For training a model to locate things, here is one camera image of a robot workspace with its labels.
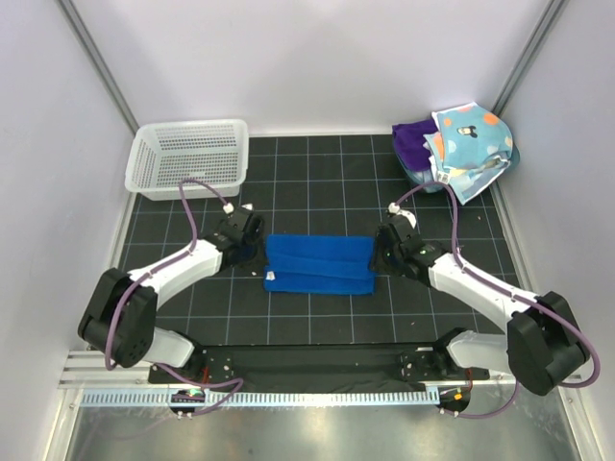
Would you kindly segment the blue microfiber towel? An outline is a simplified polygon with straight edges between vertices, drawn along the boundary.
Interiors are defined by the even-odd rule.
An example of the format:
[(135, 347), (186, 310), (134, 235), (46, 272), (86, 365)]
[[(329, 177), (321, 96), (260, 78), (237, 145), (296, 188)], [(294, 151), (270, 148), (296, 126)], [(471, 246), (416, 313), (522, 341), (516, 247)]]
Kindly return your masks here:
[(372, 295), (374, 239), (367, 236), (271, 234), (266, 240), (268, 292)]

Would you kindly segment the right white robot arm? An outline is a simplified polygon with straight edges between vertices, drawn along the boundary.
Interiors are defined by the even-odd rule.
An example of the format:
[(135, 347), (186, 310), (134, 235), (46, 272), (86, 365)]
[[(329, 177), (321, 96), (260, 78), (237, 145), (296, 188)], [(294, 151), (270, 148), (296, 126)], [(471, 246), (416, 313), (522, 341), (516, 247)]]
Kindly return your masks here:
[(545, 396), (591, 358), (562, 296), (538, 296), (504, 283), (446, 247), (424, 241), (403, 214), (379, 225), (371, 267), (456, 298), (499, 328), (497, 334), (457, 328), (441, 337), (433, 346), (432, 367), (442, 379), (480, 368), (511, 374), (528, 391)]

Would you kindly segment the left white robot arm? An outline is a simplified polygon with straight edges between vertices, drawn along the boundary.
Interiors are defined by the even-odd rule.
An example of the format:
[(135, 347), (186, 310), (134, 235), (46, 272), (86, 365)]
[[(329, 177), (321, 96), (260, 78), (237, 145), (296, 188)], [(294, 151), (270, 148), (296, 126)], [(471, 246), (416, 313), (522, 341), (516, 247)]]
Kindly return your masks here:
[(157, 312), (196, 282), (264, 258), (264, 219), (244, 206), (213, 232), (144, 268), (107, 270), (99, 278), (78, 326), (78, 335), (102, 352), (105, 366), (131, 368), (140, 361), (169, 366), (182, 384), (200, 379), (200, 346), (187, 336), (156, 326)]

